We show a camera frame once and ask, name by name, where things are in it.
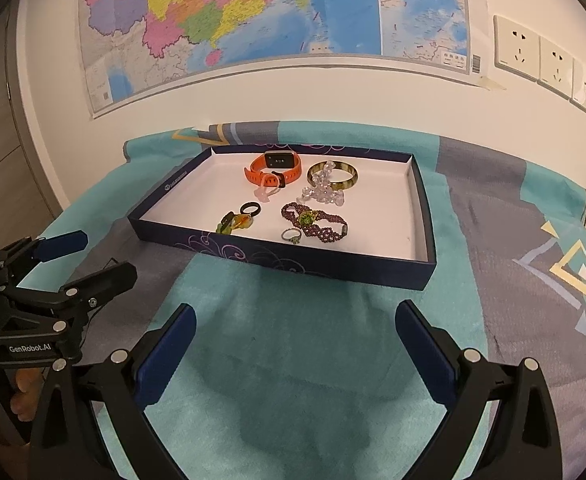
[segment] beaded bracelet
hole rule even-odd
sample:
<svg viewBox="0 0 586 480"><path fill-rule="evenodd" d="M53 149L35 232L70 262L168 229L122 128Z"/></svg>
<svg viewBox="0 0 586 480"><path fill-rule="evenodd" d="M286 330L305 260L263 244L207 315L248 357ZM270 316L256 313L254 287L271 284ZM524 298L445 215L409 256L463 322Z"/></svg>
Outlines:
<svg viewBox="0 0 586 480"><path fill-rule="evenodd" d="M324 243L336 242L346 236L349 230L344 218L338 215L329 215L324 211L312 210L308 205L291 202L282 208L282 216L295 227L302 230L306 236L317 236ZM318 220L326 220L336 224L342 224L342 233L333 231L330 227L320 227L315 224Z"/></svg>

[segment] teal blanket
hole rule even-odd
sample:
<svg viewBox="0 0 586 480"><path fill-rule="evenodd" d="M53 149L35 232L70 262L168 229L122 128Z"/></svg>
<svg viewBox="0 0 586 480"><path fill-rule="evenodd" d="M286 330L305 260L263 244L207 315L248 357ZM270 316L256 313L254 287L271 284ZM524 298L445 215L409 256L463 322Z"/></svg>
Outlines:
<svg viewBox="0 0 586 480"><path fill-rule="evenodd" d="M126 214L175 166L211 144L312 143L413 153L438 264L422 292L295 275L140 242ZM135 288L91 322L86 362L132 348L188 303L198 332L160 402L146 409L191 480L383 480L408 470L444 409L393 326L410 298L461 348L517 364L533 356L554 402L566 479L586 465L586 191L535 164L408 130L317 122L233 123L126 144L127 163L44 236L83 229L89 246L42 264L25 286L57 290L114 258ZM135 478L106 410L120 474ZM487 409L458 471L470 474Z"/></svg>

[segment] smartwatch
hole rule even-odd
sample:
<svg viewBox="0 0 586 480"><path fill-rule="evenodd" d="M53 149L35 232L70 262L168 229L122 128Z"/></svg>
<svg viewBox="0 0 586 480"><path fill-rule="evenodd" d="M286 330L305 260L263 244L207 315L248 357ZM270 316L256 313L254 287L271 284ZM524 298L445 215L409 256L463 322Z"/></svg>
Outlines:
<svg viewBox="0 0 586 480"><path fill-rule="evenodd" d="M265 172L262 170L286 170ZM264 187L285 187L295 182L302 175L302 163L299 155L291 150L273 150L264 152L244 168L244 175L251 184Z"/></svg>

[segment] black ring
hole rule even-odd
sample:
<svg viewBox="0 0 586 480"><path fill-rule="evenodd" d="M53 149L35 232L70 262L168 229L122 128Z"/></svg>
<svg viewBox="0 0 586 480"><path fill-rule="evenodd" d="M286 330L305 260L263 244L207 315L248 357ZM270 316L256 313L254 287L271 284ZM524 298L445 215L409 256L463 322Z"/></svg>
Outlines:
<svg viewBox="0 0 586 480"><path fill-rule="evenodd" d="M249 207L256 207L257 209L255 211L251 211L250 213L247 213L245 210L248 209ZM262 206L260 204L258 204L257 202L247 202L246 204L244 204L240 208L240 214L257 216L260 214L261 210L262 210Z"/></svg>

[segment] hand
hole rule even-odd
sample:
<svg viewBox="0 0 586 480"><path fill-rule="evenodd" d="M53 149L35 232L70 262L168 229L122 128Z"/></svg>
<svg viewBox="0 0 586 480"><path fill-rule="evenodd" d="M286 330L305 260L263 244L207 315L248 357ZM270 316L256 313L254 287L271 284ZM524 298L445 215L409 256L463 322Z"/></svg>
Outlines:
<svg viewBox="0 0 586 480"><path fill-rule="evenodd" d="M10 399L10 410L23 422L33 420L44 384L41 371L39 368L20 368L15 374L15 382L19 391Z"/></svg>
<svg viewBox="0 0 586 480"><path fill-rule="evenodd" d="M10 410L22 422L31 421L38 409L44 377L39 368L20 368L15 374L15 382L19 391L10 399Z"/></svg>

